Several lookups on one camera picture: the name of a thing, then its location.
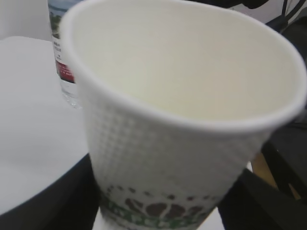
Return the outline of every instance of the cup rim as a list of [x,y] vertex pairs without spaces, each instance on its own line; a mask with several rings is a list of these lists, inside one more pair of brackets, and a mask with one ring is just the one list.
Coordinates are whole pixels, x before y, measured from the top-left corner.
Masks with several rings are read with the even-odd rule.
[[129,95],[125,95],[121,92],[118,92],[117,90],[113,90],[111,87],[105,84],[102,79],[96,77],[95,74],[81,61],[73,45],[73,25],[75,19],[84,10],[106,1],[109,0],[86,0],[79,2],[64,15],[61,20],[59,30],[64,57],[66,58],[69,68],[71,68],[73,72],[79,73],[77,80],[81,76],[83,81],[86,81],[88,84],[90,84],[91,87],[103,94],[104,97],[108,97],[108,99],[114,102],[119,108],[124,108],[128,112],[141,117],[145,117],[146,119],[178,128],[183,128],[185,130],[208,132],[210,134],[217,135],[242,135],[277,128],[278,126],[289,122],[305,107],[307,98],[306,66],[296,48],[286,38],[262,22],[240,12],[198,2],[183,0],[167,1],[172,1],[177,4],[197,5],[198,7],[204,7],[223,13],[233,14],[234,16],[239,16],[242,19],[249,21],[251,25],[254,24],[261,27],[264,32],[271,33],[271,35],[275,36],[275,38],[283,44],[288,54],[292,56],[294,65],[298,69],[297,78],[299,84],[292,100],[281,109],[266,115],[260,115],[242,120],[206,121],[193,120],[173,113],[162,111],[160,109],[151,107],[146,103],[140,102],[130,97]]

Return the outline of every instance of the white wall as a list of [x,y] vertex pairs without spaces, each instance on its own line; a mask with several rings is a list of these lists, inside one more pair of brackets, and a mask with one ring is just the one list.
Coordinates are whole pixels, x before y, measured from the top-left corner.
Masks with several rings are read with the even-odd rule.
[[[288,1],[293,8],[299,0]],[[234,10],[266,23],[281,14],[282,5],[283,0],[269,0],[254,10],[243,5]],[[15,35],[50,40],[47,0],[0,0],[0,39]]]
[[47,0],[0,0],[0,39],[15,35],[51,39]]

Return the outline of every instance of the bottle label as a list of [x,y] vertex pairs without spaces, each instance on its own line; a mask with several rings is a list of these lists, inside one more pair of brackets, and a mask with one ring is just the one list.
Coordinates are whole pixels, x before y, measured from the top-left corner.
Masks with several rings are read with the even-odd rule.
[[79,3],[82,0],[48,0],[50,28],[52,33],[52,42],[54,49],[54,56],[56,60],[56,68],[59,77],[70,83],[74,83],[73,75],[68,69],[66,62],[61,52],[61,39],[59,36],[59,23],[64,14],[70,7]]

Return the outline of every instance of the paper cup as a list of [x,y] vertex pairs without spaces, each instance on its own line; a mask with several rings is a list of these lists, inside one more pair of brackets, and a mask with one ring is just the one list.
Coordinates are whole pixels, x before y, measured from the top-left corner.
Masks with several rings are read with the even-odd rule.
[[[87,0],[64,16],[60,33],[108,230],[197,228],[306,101],[296,49],[235,11],[178,0]],[[168,74],[188,85],[209,79],[209,96],[169,97],[176,91]],[[187,97],[203,93],[194,87]],[[192,111],[203,108],[207,115]]]

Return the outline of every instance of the plastic water bottle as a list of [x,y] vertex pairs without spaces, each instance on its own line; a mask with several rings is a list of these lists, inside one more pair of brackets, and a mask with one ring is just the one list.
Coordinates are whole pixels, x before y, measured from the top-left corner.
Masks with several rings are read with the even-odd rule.
[[68,69],[61,53],[61,39],[59,36],[59,23],[63,15],[75,4],[82,0],[48,0],[50,28],[56,61],[57,73],[65,100],[74,108],[80,108],[77,88],[74,77]]

